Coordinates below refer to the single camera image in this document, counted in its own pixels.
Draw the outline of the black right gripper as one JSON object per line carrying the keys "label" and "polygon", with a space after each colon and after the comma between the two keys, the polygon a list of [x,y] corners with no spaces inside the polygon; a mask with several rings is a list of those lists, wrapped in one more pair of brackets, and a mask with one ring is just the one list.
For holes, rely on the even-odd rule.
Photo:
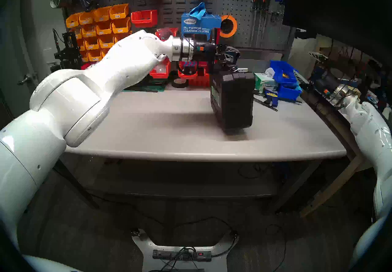
{"label": "black right gripper", "polygon": [[[317,62],[326,62],[328,57],[324,54],[310,51],[309,55],[314,58]],[[307,86],[307,79],[304,78],[297,71],[293,71],[299,86]],[[338,80],[329,70],[323,67],[316,66],[310,77],[309,82],[313,89],[318,91],[324,96],[330,103],[341,103],[344,96],[344,84]]]}

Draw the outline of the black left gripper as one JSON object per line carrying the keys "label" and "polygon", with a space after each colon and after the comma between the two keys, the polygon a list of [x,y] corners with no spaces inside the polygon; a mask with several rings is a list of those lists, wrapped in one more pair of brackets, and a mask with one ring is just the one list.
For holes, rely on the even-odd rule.
{"label": "black left gripper", "polygon": [[222,67],[236,67],[240,55],[235,47],[194,38],[194,61],[207,62],[209,71],[215,71],[215,65],[219,63]]}

